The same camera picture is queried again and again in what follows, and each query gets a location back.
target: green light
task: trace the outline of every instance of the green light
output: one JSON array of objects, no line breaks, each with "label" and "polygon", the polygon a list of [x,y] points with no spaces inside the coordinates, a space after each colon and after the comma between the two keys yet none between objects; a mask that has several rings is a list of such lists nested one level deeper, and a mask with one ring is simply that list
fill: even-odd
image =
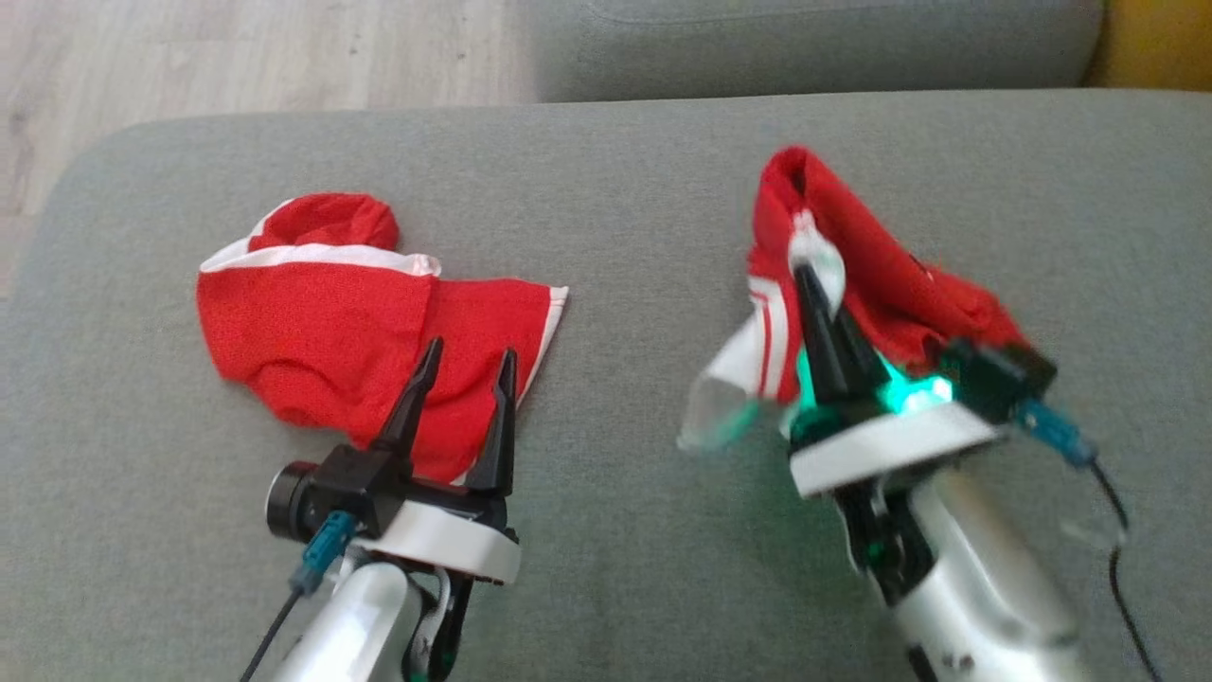
[{"label": "green light", "polygon": [[[926,408],[949,403],[954,399],[951,383],[942,377],[909,379],[892,366],[884,356],[880,361],[888,371],[888,383],[876,391],[876,397],[894,414],[910,414]],[[800,377],[800,412],[817,408],[817,397],[812,392],[812,373],[808,356],[800,350],[795,359],[795,372]]]}]

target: blue cable connector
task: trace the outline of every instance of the blue cable connector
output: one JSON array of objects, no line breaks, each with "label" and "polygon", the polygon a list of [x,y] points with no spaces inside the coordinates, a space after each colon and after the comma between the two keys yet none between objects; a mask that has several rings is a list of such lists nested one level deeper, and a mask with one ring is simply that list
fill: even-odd
[{"label": "blue cable connector", "polygon": [[303,561],[291,575],[291,590],[298,590],[305,597],[315,594],[324,583],[324,574],[332,562],[345,552],[356,529],[358,521],[354,515],[343,511],[330,514],[319,533],[303,550]]},{"label": "blue cable connector", "polygon": [[1039,401],[1019,403],[1014,422],[1033,439],[1060,453],[1074,469],[1085,469],[1098,457],[1098,448],[1068,418]]}]

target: red cloth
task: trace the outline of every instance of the red cloth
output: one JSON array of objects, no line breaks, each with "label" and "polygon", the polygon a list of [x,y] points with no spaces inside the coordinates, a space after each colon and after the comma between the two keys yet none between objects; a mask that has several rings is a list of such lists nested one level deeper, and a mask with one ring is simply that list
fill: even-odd
[{"label": "red cloth", "polygon": [[[774,154],[762,172],[749,273],[778,282],[790,350],[802,345],[788,264],[795,216],[802,211],[811,212],[816,228],[841,253],[846,264],[842,299],[871,344],[894,366],[910,373],[931,371],[937,351],[951,336],[991,345],[1025,344],[993,293],[920,263],[821,159],[804,147],[789,147]],[[771,334],[766,338],[768,345]],[[799,395],[795,357],[796,353],[785,354],[779,403]]]},{"label": "red cloth", "polygon": [[438,382],[413,446],[419,476],[451,482],[479,457],[505,349],[528,389],[567,290],[518,279],[446,281],[436,258],[394,251],[391,210],[365,194],[310,194],[201,265],[198,310],[219,376],[284,422],[378,435],[425,349]]}]

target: gray sofa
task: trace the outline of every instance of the gray sofa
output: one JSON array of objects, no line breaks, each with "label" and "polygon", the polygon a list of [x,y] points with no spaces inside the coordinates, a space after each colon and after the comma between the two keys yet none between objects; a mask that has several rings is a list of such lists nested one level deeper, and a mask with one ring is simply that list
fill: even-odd
[{"label": "gray sofa", "polygon": [[[1212,630],[1212,96],[827,94],[251,115],[145,125],[67,172],[2,319],[13,680],[231,680],[299,546],[274,474],[338,441],[210,365],[198,264],[280,200],[387,200],[453,277],[571,286],[521,411],[516,585],[473,597],[457,680],[908,680],[836,515],[760,429],[680,454],[686,389],[747,314],[758,173],[814,148],[921,257],[997,291],[1059,362],[1136,521],[1122,586],[1167,680]],[[298,144],[308,139],[308,144]],[[1142,680],[1087,477],[1014,442],[970,469],[1073,595],[1100,680]],[[278,660],[318,604],[288,620]]]},{"label": "gray sofa", "polygon": [[1058,87],[1100,0],[533,0],[544,102]]}]

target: gray ottoman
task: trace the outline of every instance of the gray ottoman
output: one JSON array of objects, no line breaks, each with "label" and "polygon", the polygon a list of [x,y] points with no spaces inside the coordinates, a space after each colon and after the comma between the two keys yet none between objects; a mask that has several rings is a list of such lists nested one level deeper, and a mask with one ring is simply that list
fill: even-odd
[{"label": "gray ottoman", "polygon": [[[1206,672],[1212,97],[956,92],[213,118],[63,177],[2,317],[13,680],[233,680],[301,548],[262,520],[330,432],[211,368],[198,264],[286,196],[373,193],[452,277],[572,287],[521,412],[520,580],[473,597],[457,680],[905,680],[834,510],[784,445],[676,452],[686,389],[745,316],[758,173],[813,147],[921,257],[999,291],[1134,514],[1122,584],[1168,680]],[[1016,442],[971,463],[1056,571],[1102,680],[1140,680],[1088,477]],[[270,651],[279,660],[316,603]]]},{"label": "gray ottoman", "polygon": [[544,102],[1077,85],[1100,0],[534,0]]}]

